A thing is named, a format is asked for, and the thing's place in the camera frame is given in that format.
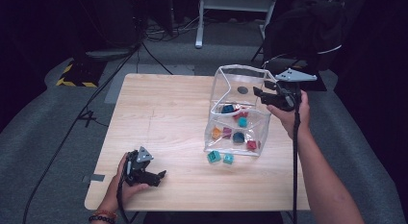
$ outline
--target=human hand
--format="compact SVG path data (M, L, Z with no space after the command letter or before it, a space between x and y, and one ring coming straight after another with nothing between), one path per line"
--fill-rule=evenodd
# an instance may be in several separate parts
M300 103L300 107L299 107L299 113L300 113L299 133L309 132L309 121L310 121L309 99L308 99L307 93L303 90L301 91L301 98L302 98L302 103ZM293 138L294 111L285 112L285 111L279 110L278 108L272 105L268 105L267 109L273 115L275 115L277 118L280 119L286 132L288 132L288 136L290 138Z
M108 190L106 191L105 197L98 208L99 211L116 212L116 210L118 209L116 193L120 181L120 176L122 174L123 166L126 163L126 156L127 153L122 157L122 160L120 161L119 166L117 167L116 175L112 178L111 183L108 186ZM137 192L142 191L148 187L149 187L148 184L138 184L130 187L127 183L123 183L122 186L123 205L126 204L129 201L129 199Z

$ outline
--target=transparent container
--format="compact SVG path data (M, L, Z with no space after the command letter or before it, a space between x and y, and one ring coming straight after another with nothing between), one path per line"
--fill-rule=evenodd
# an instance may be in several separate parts
M253 88L263 89L264 81L276 82L268 70L251 66L225 65L217 70L204 151L261 156L270 112L254 95Z

